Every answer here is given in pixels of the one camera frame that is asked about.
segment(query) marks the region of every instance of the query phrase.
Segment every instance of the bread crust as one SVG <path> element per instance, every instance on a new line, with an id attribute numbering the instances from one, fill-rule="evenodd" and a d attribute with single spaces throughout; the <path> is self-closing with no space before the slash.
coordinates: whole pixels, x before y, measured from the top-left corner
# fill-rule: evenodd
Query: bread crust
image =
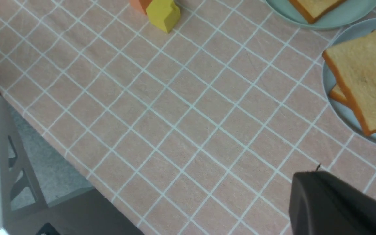
<path id="1" fill-rule="evenodd" d="M 329 97 L 336 100 L 340 104 L 343 104 L 344 106 L 349 107 L 348 101 L 346 100 L 346 98 L 344 98 L 343 96 L 335 92 L 333 89 L 329 92 Z"/>
<path id="2" fill-rule="evenodd" d="M 322 57 L 324 58 L 327 66 L 332 71 L 333 75 L 336 78 L 336 82 L 339 85 L 340 89 L 342 90 L 343 94 L 346 97 L 346 103 L 347 107 L 351 108 L 353 110 L 353 113 L 356 116 L 356 119 L 358 120 L 359 124 L 361 125 L 362 132 L 366 136 L 370 136 L 374 133 L 376 133 L 376 129 L 370 130 L 367 122 L 365 121 L 364 116 L 362 115 L 362 110 L 358 106 L 355 97 L 352 95 L 350 88 L 346 86 L 346 83 L 343 81 L 343 77 L 340 75 L 339 70 L 337 69 L 335 63 L 331 60 L 330 56 L 326 52 L 326 50 L 323 51 Z"/>
<path id="3" fill-rule="evenodd" d="M 294 8 L 306 19 L 307 22 L 310 24 L 316 23 L 320 18 L 322 18 L 325 14 L 331 12 L 333 9 L 338 7 L 340 4 L 344 3 L 346 0 L 339 0 L 333 5 L 329 6 L 326 10 L 324 10 L 320 15 L 317 17 L 312 17 L 309 11 L 299 2 L 299 0 L 288 0 Z"/>

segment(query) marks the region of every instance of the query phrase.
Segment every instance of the toy block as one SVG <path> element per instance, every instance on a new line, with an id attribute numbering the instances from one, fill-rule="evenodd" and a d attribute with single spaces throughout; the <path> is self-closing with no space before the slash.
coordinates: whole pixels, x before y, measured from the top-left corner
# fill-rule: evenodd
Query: toy block
<path id="1" fill-rule="evenodd" d="M 146 12 L 152 25 L 169 33 L 176 25 L 181 12 L 173 0 L 152 0 Z"/>
<path id="2" fill-rule="evenodd" d="M 129 0 L 130 6 L 145 15 L 147 15 L 146 8 L 149 6 L 150 2 L 152 2 L 152 0 Z"/>

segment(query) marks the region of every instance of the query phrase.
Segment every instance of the green plate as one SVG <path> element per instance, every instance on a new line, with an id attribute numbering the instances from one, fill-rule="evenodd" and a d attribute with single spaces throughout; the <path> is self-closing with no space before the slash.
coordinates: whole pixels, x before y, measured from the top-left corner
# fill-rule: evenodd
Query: green plate
<path id="1" fill-rule="evenodd" d="M 347 0 L 316 23 L 309 24 L 288 0 L 266 0 L 266 2 L 286 21 L 312 30 L 329 30 L 351 24 L 370 13 L 376 6 L 376 0 Z"/>

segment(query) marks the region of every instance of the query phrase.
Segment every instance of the toast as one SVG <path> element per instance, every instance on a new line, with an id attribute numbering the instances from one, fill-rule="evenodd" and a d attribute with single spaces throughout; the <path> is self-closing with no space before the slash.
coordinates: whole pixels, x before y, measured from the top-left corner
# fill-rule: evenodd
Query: toast
<path id="1" fill-rule="evenodd" d="M 322 54 L 365 135 L 376 132 L 376 31 Z"/>
<path id="2" fill-rule="evenodd" d="M 332 98 L 333 100 L 336 100 L 340 104 L 343 104 L 344 106 L 348 107 L 349 109 L 352 109 L 352 107 L 349 107 L 349 104 L 346 100 L 345 95 L 339 88 L 339 86 L 336 84 L 333 89 L 329 92 L 329 97 Z"/>
<path id="3" fill-rule="evenodd" d="M 346 0 L 288 0 L 310 24 L 332 11 Z"/>

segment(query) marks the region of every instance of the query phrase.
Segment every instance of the black object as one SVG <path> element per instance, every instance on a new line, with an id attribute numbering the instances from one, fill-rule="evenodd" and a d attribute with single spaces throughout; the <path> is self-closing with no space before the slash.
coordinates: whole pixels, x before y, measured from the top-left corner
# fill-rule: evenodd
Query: black object
<path id="1" fill-rule="evenodd" d="M 294 235 L 376 235 L 376 201 L 325 171 L 294 174 L 289 214 Z"/>
<path id="2" fill-rule="evenodd" d="M 50 224 L 45 223 L 43 227 L 36 233 L 36 235 L 61 235 L 56 231 L 56 229 Z"/>

